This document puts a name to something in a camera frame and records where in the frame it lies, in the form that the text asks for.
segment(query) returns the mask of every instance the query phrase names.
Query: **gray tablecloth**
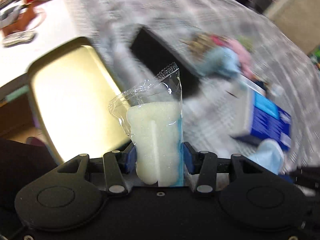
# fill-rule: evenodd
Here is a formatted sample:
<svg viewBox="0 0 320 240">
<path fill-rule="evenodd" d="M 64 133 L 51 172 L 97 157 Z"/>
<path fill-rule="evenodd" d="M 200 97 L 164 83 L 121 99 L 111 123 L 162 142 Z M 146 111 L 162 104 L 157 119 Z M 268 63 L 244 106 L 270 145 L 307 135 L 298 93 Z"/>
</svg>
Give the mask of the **gray tablecloth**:
<svg viewBox="0 0 320 240">
<path fill-rule="evenodd" d="M 128 49 L 140 24 L 190 62 L 186 44 L 179 39 L 199 29 L 231 38 L 251 37 L 253 70 L 284 88 L 276 104 L 292 116 L 292 148 L 285 154 L 283 171 L 320 164 L 319 77 L 308 57 L 264 16 L 234 0 L 66 0 L 66 4 L 78 30 L 91 39 L 126 89 L 152 76 Z M 222 157 L 255 151 L 228 136 L 235 111 L 226 92 L 229 86 L 219 77 L 203 78 L 199 92 L 184 100 L 184 140 L 195 149 Z"/>
</svg>

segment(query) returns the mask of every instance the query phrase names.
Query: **plastic bag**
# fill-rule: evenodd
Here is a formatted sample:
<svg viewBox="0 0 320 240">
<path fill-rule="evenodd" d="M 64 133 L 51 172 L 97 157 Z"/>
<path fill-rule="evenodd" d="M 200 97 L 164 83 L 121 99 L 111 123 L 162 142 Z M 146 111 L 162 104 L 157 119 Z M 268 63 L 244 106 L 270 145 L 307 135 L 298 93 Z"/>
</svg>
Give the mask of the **plastic bag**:
<svg viewBox="0 0 320 240">
<path fill-rule="evenodd" d="M 137 150 L 136 172 L 146 184 L 183 186 L 182 93 L 175 63 L 153 80 L 109 102 Z"/>
</svg>

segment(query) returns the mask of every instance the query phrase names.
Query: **light blue cloth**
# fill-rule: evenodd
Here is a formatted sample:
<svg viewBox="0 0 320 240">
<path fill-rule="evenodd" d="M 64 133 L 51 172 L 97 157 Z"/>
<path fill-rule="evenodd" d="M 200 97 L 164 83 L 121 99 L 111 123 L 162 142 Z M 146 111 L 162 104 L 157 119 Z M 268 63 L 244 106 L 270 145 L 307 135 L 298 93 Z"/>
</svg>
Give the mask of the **light blue cloth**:
<svg viewBox="0 0 320 240">
<path fill-rule="evenodd" d="M 280 145 L 272 139 L 262 141 L 256 153 L 248 158 L 277 175 L 284 162 L 284 154 Z"/>
<path fill-rule="evenodd" d="M 226 47 L 215 47 L 204 55 L 203 61 L 196 66 L 201 76 L 218 73 L 227 78 L 235 78 L 239 70 L 238 55 Z"/>
</svg>

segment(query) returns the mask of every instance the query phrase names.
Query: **wall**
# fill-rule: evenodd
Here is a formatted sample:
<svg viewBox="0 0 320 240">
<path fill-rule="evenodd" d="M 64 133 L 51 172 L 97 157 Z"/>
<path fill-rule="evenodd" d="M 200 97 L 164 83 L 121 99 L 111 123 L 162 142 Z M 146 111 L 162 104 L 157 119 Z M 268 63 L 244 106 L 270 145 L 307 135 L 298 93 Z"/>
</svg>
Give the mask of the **wall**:
<svg viewBox="0 0 320 240">
<path fill-rule="evenodd" d="M 320 44 L 320 0 L 277 0 L 264 14 L 304 53 Z"/>
</svg>

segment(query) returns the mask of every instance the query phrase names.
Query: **table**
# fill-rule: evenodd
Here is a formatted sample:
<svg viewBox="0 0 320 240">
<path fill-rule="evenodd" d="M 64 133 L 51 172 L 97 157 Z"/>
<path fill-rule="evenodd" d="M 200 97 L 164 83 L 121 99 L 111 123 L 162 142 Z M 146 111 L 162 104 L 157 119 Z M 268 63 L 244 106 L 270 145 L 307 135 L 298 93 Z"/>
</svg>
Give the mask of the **table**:
<svg viewBox="0 0 320 240">
<path fill-rule="evenodd" d="M 37 34 L 34 40 L 28 44 L 9 48 L 0 45 L 0 101 L 26 84 L 25 73 L 33 61 L 78 36 L 75 23 L 68 13 L 64 0 L 51 0 L 36 8 L 44 9 L 46 18 L 35 29 Z"/>
</svg>

